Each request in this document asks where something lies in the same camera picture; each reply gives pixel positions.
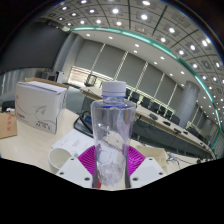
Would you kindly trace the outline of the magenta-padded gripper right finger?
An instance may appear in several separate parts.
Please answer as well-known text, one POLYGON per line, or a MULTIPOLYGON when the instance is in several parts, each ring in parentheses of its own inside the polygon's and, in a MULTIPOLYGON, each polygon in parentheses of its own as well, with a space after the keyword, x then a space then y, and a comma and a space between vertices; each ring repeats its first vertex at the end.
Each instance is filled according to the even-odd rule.
POLYGON ((140 188, 166 176, 154 157, 145 157, 133 147, 129 148, 127 172, 131 188, 140 188))

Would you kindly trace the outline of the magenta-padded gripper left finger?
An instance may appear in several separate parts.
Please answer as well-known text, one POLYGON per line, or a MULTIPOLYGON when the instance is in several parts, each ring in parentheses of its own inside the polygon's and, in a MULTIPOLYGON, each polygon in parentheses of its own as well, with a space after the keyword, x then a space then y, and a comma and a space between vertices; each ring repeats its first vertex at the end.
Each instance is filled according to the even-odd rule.
POLYGON ((84 188, 96 188, 94 147, 88 148, 78 157, 70 157, 56 175, 84 188))

